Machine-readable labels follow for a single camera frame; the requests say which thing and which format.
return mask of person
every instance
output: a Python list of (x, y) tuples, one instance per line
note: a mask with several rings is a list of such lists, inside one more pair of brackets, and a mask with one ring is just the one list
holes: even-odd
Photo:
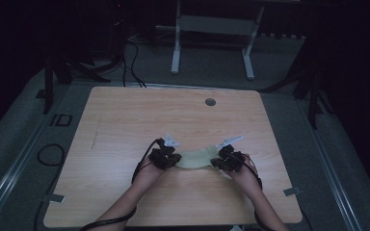
[[(138, 172), (133, 184), (128, 190), (97, 220), (105, 220), (112, 218), (120, 218), (130, 214), (137, 206), (143, 195), (154, 185), (158, 178), (165, 172), (164, 170), (150, 165), (151, 161), (146, 157), (142, 163), (142, 169)], [(250, 159), (245, 158), (245, 163), (254, 169)], [(251, 201), (254, 210), (260, 217), (260, 220), (270, 229), (277, 231), (288, 230), (285, 224), (281, 221), (278, 214), (270, 204), (266, 195), (261, 190), (259, 183), (254, 175), (246, 166), (238, 171), (226, 171), (240, 190)], [(119, 231), (123, 230), (128, 220), (113, 223), (109, 225), (99, 226), (90, 231)]]

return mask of metal frame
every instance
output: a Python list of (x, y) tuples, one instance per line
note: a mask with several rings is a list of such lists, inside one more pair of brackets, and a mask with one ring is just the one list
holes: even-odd
[(249, 44), (242, 49), (246, 76), (249, 80), (254, 79), (251, 66), (251, 49), (257, 30), (264, 12), (264, 7), (259, 9), (256, 20), (244, 20), (233, 18), (204, 17), (181, 14), (181, 1), (176, 1), (176, 25), (175, 25), (175, 47), (172, 56), (171, 73), (179, 72), (179, 60), (181, 55), (180, 33), (181, 31), (196, 31), (206, 33), (220, 33), (229, 35), (250, 36)]

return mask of black cable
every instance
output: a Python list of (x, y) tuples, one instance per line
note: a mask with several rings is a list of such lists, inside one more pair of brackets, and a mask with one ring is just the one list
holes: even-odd
[[(251, 164), (253, 165), (253, 167), (254, 167), (254, 169), (252, 169), (250, 166), (248, 166), (246, 163), (243, 163), (243, 165), (245, 166), (245, 167), (247, 167), (250, 171), (251, 171), (251, 173), (253, 173), (253, 175), (256, 177), (256, 180), (258, 181), (258, 183), (259, 183), (259, 185), (260, 185), (260, 188), (262, 188), (263, 189), (263, 186), (262, 186), (262, 182), (261, 182), (261, 179), (258, 177), (258, 173), (257, 173), (257, 168), (256, 168), (256, 166), (254, 165), (254, 162), (253, 162), (253, 160), (251, 159), (251, 157), (249, 156), (249, 155), (246, 155), (246, 154), (243, 154), (244, 156), (246, 156), (250, 161), (251, 161)], [(235, 156), (233, 156), (232, 154), (229, 154), (228, 156), (230, 156), (230, 157), (232, 157), (232, 158), (234, 158), (235, 160), (237, 160), (237, 161), (239, 161), (239, 162), (241, 162), (239, 159), (237, 159)], [(300, 204), (299, 204), (299, 208), (300, 208), (300, 211), (302, 212), (302, 214), (303, 214), (303, 217), (304, 217), (304, 219), (305, 219), (305, 221), (307, 222), (307, 224), (308, 224), (308, 228), (309, 228), (309, 230), (310, 231), (312, 231), (313, 230), (313, 227), (312, 227), (312, 225), (311, 225), (311, 222), (310, 222), (310, 220), (308, 219), (308, 217), (307, 217), (307, 215), (305, 214), (305, 212), (304, 212), (304, 210), (302, 209), (302, 206), (300, 206)], [(260, 220), (260, 218), (259, 218), (259, 216), (257, 215), (257, 213), (256, 212), (254, 212), (254, 217), (255, 217), (255, 219), (256, 219), (256, 221), (257, 221), (257, 223), (263, 228), (263, 229), (265, 229), (265, 230), (267, 230), (267, 231), (272, 231), (273, 229), (271, 229), (271, 228), (269, 228), (269, 227), (267, 227), (261, 220)]]
[(310, 223), (310, 220), (308, 219), (307, 215), (305, 214), (304, 210), (302, 209), (302, 206), (299, 205), (299, 208), (300, 208), (300, 211), (303, 214), (303, 217), (304, 217), (305, 221), (307, 221), (308, 228), (310, 229), (310, 231), (313, 231), (313, 228), (312, 228), (312, 225)]
[(140, 78), (138, 78), (137, 75), (134, 73), (134, 63), (135, 63), (135, 61), (137, 59), (137, 56), (138, 56), (138, 46), (135, 43), (133, 43), (133, 42), (131, 42), (129, 40), (127, 41), (127, 43), (130, 44), (130, 45), (132, 45), (132, 46), (134, 46), (135, 47), (135, 50), (136, 50), (135, 55), (134, 55), (134, 59), (131, 62), (131, 68), (130, 68), (131, 69), (131, 74), (137, 80), (137, 82), (140, 84), (140, 87), (141, 88), (142, 88), (142, 84), (146, 88), (146, 84), (144, 83), (144, 81), (141, 80)]
[[(41, 158), (41, 153), (43, 152), (43, 150), (45, 150), (46, 148), (48, 147), (58, 147), (60, 150), (61, 150), (61, 161), (59, 163), (55, 163), (55, 164), (52, 164), (52, 163), (47, 163), (45, 162), (42, 158)], [(56, 180), (59, 178), (59, 175), (62, 171), (62, 168), (63, 168), (63, 165), (65, 164), (65, 160), (66, 160), (66, 153), (65, 153), (65, 150), (58, 144), (56, 143), (50, 143), (46, 146), (44, 146), (43, 148), (41, 148), (38, 152), (38, 161), (39, 163), (41, 163), (42, 165), (44, 166), (47, 166), (47, 167), (59, 167), (57, 169), (57, 172), (56, 172), (56, 175), (55, 177), (52, 179), (52, 181), (50, 182), (50, 185), (49, 187), (47, 188), (46, 192), (44, 193), (44, 195), (48, 195), (50, 193), (50, 190), (52, 189), (54, 183), (56, 182)], [(38, 230), (38, 218), (39, 218), (39, 213), (40, 213), (40, 210), (41, 210), (41, 207), (43, 206), (43, 203), (44, 201), (40, 201), (40, 205), (38, 207), (38, 210), (36, 211), (36, 214), (35, 214), (35, 220), (34, 220), (34, 226), (35, 226), (35, 230), (37, 231)]]
[[(148, 154), (149, 150), (151, 149), (151, 147), (158, 142), (158, 139), (155, 140), (149, 147), (148, 149), (146, 150), (143, 158), (140, 160), (140, 162), (137, 164), (137, 167), (135, 168), (134, 170), (134, 174), (133, 174), (133, 178), (132, 178), (132, 181), (131, 181), (131, 184), (134, 182), (134, 179), (135, 177), (137, 176), (138, 172), (140, 172), (144, 167), (147, 167), (149, 165), (151, 165), (152, 163), (148, 163), (146, 164), (145, 166), (141, 167), (141, 165), (143, 164), (143, 161), (146, 157), (146, 155)], [(104, 226), (104, 225), (109, 225), (109, 224), (114, 224), (114, 223), (119, 223), (119, 222), (122, 222), (122, 221), (125, 221), (125, 220), (128, 220), (130, 218), (132, 218), (135, 213), (137, 211), (137, 206), (128, 214), (128, 215), (125, 215), (123, 217), (120, 217), (120, 218), (112, 218), (112, 219), (105, 219), (105, 220), (98, 220), (98, 221), (95, 221), (95, 222), (92, 222), (92, 223), (89, 223), (85, 226), (83, 226), (83, 228), (80, 229), (80, 231), (86, 231), (86, 230), (89, 230), (89, 229), (93, 229), (95, 227), (99, 227), (99, 226)]]

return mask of wooden table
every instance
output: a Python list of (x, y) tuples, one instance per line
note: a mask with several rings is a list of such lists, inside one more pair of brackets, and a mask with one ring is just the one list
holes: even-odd
[[(215, 106), (205, 100), (213, 98)], [(281, 219), (302, 220), (290, 179), (259, 93), (249, 90), (93, 88), (55, 194), (44, 218), (48, 227), (94, 221), (130, 186), (148, 146), (170, 134), (176, 151), (202, 149), (226, 138), (251, 154), (263, 191)], [(170, 168), (143, 197), (129, 226), (255, 223), (253, 207), (232, 180), (212, 167)]]

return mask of black cable on floor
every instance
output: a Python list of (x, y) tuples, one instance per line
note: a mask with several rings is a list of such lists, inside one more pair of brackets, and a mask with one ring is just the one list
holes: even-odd
[[(61, 161), (59, 163), (54, 163), (54, 164), (53, 163), (47, 163), (42, 159), (41, 155), (42, 155), (43, 151), (48, 147), (57, 147), (57, 148), (60, 149), (60, 151), (61, 151)], [(56, 143), (50, 143), (50, 144), (44, 146), (43, 148), (41, 148), (39, 150), (39, 152), (38, 152), (38, 161), (39, 161), (39, 163), (41, 163), (42, 165), (47, 166), (47, 167), (58, 167), (57, 172), (56, 172), (56, 176), (50, 182), (50, 185), (49, 185), (49, 187), (47, 187), (47, 190), (44, 193), (44, 195), (49, 195), (50, 190), (52, 189), (56, 180), (60, 176), (63, 165), (65, 164), (65, 160), (66, 160), (65, 150), (60, 145), (58, 145)], [(40, 205), (39, 205), (38, 210), (36, 211), (36, 214), (35, 214), (34, 226), (35, 226), (36, 231), (38, 230), (38, 219), (39, 219), (39, 214), (40, 214), (41, 207), (43, 206), (43, 203), (44, 203), (44, 201), (40, 200)]]
[(124, 65), (124, 71), (122, 72), (122, 85), (125, 87), (125, 75), (126, 75), (127, 69), (129, 69), (130, 72), (131, 72), (132, 77), (137, 81), (138, 85), (141, 88), (142, 87), (146, 88), (146, 84), (144, 83), (144, 81), (141, 80), (140, 78), (138, 78), (137, 75), (134, 72), (134, 63), (135, 63), (135, 61), (137, 59), (137, 56), (138, 56), (138, 46), (136, 44), (134, 44), (133, 42), (131, 42), (131, 41), (127, 41), (127, 43), (134, 46), (134, 48), (136, 50), (135, 50), (135, 55), (134, 55), (133, 61), (131, 62), (130, 67), (128, 67), (128, 65), (127, 65), (127, 61), (125, 59), (125, 56), (122, 55), (122, 63)]

